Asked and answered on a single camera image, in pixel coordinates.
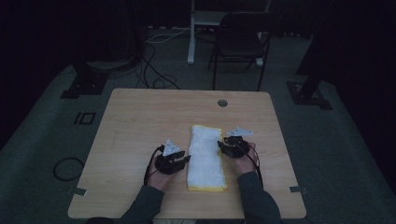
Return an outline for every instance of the folded towel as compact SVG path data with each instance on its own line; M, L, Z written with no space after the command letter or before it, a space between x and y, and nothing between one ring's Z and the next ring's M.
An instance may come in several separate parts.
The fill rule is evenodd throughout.
M218 146L221 129L193 125L191 133L188 189L224 191L227 183Z

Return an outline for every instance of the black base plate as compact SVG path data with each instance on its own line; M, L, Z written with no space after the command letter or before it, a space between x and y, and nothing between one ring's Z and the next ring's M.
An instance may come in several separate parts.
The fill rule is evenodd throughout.
M299 94L304 83L288 81L286 84L288 85L291 98L296 105L318 105L322 110L332 110L330 102L323 98L320 90L316 90L310 98L305 98Z
M69 90L64 91L61 99L77 99L80 95L101 95L106 85L108 73L90 71L92 80L83 83L82 78L77 75Z

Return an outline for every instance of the person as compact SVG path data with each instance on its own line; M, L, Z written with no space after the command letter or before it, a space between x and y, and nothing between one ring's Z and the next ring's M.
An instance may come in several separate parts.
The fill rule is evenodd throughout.
M257 156L253 150L249 156L256 161ZM150 167L150 174L155 171L154 158ZM238 159L229 159L234 163L237 172L237 183L239 186L242 207L244 209L247 224L272 224L280 223L280 213L272 196L262 189L261 182L257 177L255 165L244 156ZM168 184L176 174L165 175L160 172L153 173L148 178L148 184L142 186L133 204L127 212L118 220L118 224L147 224L160 213L163 195ZM197 223L212 223L210 221L198 220Z

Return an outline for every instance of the table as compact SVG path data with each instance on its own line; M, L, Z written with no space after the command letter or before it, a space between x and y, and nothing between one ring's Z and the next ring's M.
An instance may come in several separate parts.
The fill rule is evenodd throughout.
M221 107L218 100L228 105ZM143 184L154 149L167 139L188 151L191 125L221 128L223 136L236 127L257 144L264 188L276 200L283 218L306 212L271 97L253 91L174 91L115 89L108 101L90 155L78 182L85 196L75 194L72 218L121 217ZM236 175L222 156L228 190L187 190L187 168L177 174L156 218L242 218Z
M271 0L266 1L265 11L268 11L270 4ZM195 61L195 25L218 26L225 14L227 14L225 11L195 10L195 0L191 0L191 29L189 54L187 57L188 64L193 64ZM256 64L261 67L262 59L256 59Z

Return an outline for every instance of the sleeve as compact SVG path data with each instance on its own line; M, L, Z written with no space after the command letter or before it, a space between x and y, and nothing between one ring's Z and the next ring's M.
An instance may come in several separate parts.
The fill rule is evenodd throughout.
M136 199L117 224L148 224L160 213L163 192L148 186L142 186Z
M247 224L280 223L280 213L273 197L265 190L255 172L238 177L239 191Z

